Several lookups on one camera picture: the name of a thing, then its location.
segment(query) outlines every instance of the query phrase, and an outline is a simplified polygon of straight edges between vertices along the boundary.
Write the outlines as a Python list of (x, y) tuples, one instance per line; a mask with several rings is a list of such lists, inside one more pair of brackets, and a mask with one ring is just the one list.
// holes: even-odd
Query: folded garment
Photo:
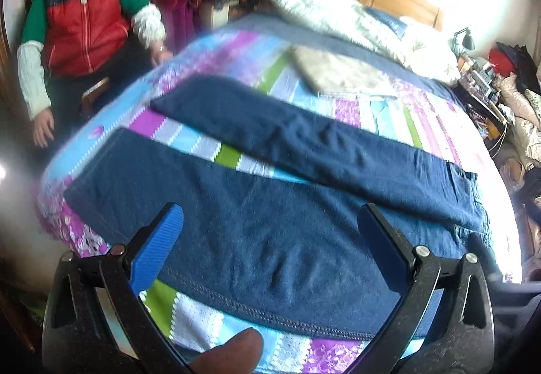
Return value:
[[(119, 129), (64, 193), (109, 244), (126, 243), (168, 201), (184, 228), (159, 280), (215, 309), (300, 335), (371, 338), (407, 287), (393, 284), (368, 246), (358, 215), (366, 200), (328, 186), (247, 174)], [(459, 258), (475, 234), (381, 208), (412, 244)], [(428, 330), (439, 294), (417, 335)]]
[(345, 99), (360, 95), (397, 96), (389, 76), (364, 61), (306, 46), (293, 46), (291, 53), (319, 96)]
[(477, 174), (233, 79), (193, 75), (151, 107), (311, 182), (424, 220), (489, 232)]

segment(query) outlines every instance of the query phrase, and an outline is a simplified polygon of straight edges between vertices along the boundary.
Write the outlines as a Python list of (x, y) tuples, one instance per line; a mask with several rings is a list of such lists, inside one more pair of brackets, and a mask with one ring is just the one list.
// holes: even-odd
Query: seam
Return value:
[(244, 312), (245, 314), (251, 317), (258, 318), (259, 320), (267, 324), (273, 324), (273, 323), (279, 324), (284, 327), (289, 327), (290, 329), (295, 329), (295, 330), (299, 330), (299, 331), (303, 331), (307, 333), (317, 333), (320, 335), (332, 336), (332, 337), (336, 337), (340, 339), (345, 338), (349, 340), (365, 341), (365, 340), (372, 339), (374, 337), (374, 335), (369, 334), (369, 333), (356, 333), (356, 332), (350, 332), (350, 331), (342, 331), (342, 330), (332, 329), (329, 327), (322, 327), (318, 325), (307, 324), (298, 320), (283, 318), (271, 313), (265, 313), (256, 308), (248, 307), (247, 305), (241, 304), (237, 301), (232, 301), (223, 295), (215, 293), (212, 290), (194, 282), (189, 277), (186, 277), (181, 273), (178, 273), (178, 272), (174, 272), (174, 273), (180, 279), (181, 284), (185, 285), (187, 288), (191, 288), (195, 292), (207, 297), (208, 299), (221, 301), (232, 310)]
[(126, 27), (124, 27), (124, 25), (120, 22), (116, 22), (115, 23), (118, 27), (120, 27), (120, 29), (122, 29), (124, 31), (124, 33), (126, 34), (126, 37), (128, 36), (129, 32), (128, 32), (128, 29), (126, 29)]

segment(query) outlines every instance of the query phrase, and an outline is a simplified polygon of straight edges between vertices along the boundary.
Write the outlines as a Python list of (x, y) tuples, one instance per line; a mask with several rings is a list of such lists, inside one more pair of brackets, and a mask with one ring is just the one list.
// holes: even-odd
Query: beige cloth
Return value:
[(498, 167), (509, 194), (518, 191), (524, 186), (524, 174), (531, 161), (528, 161), (527, 165), (523, 165), (513, 144), (502, 142), (500, 150), (494, 156), (494, 163)]
[(397, 97), (388, 75), (344, 55), (293, 46), (297, 67), (318, 96), (356, 99), (361, 95)]
[(531, 160), (535, 166), (541, 162), (541, 132), (530, 121), (517, 117), (513, 128), (513, 144), (520, 156)]
[(496, 88), (501, 90), (504, 102), (513, 110), (515, 116), (530, 121), (537, 128), (540, 127), (534, 109), (526, 97), (517, 90), (517, 75), (512, 73), (507, 78), (498, 77), (494, 83)]

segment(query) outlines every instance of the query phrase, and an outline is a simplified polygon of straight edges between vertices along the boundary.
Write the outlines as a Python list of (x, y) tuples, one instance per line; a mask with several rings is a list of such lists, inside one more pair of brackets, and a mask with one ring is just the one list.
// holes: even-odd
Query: finger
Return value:
[(40, 126), (40, 128), (37, 131), (38, 138), (40, 140), (40, 146), (42, 148), (47, 148), (47, 140), (45, 139), (45, 134), (43, 133), (43, 127)]
[(47, 123), (43, 126), (43, 132), (50, 140), (55, 140), (55, 137), (52, 135), (51, 130), (49, 130), (49, 125)]
[(263, 338), (253, 328), (237, 334), (224, 345), (196, 357), (190, 368), (196, 374), (251, 374), (263, 352)]
[(36, 144), (37, 147), (43, 148), (43, 144), (40, 140), (40, 135), (37, 131), (34, 132), (34, 144)]

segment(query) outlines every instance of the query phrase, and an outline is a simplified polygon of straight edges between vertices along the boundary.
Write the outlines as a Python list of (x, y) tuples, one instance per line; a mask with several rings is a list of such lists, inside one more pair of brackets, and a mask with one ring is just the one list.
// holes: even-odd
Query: red vest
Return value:
[(124, 44), (130, 23), (120, 0), (45, 0), (47, 34), (42, 64), (54, 76), (82, 76), (101, 67)]

